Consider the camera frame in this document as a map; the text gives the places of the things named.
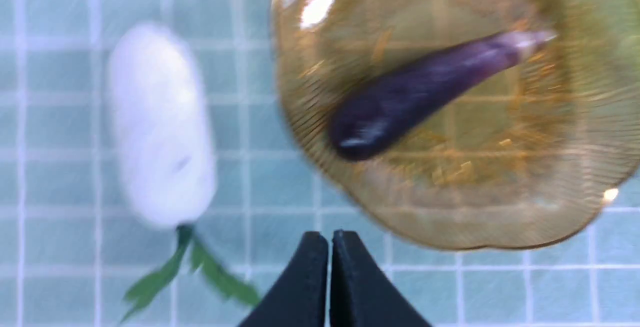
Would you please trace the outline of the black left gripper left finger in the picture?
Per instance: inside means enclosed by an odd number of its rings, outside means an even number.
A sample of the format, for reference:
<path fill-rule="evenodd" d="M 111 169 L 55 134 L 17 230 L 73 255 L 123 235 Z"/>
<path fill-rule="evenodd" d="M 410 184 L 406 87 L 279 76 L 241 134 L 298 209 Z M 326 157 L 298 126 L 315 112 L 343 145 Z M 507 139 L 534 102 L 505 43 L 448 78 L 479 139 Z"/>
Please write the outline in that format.
<path fill-rule="evenodd" d="M 327 239 L 304 232 L 286 268 L 240 327 L 323 327 L 328 267 Z"/>

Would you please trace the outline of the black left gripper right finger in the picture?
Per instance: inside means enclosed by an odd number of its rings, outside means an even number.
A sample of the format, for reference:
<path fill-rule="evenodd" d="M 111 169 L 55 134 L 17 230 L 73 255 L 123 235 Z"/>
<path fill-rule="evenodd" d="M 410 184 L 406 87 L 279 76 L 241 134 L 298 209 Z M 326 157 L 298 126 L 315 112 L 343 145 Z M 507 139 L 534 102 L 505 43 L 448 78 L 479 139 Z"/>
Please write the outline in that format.
<path fill-rule="evenodd" d="M 333 233 L 332 327 L 429 327 L 382 272 L 357 232 Z"/>

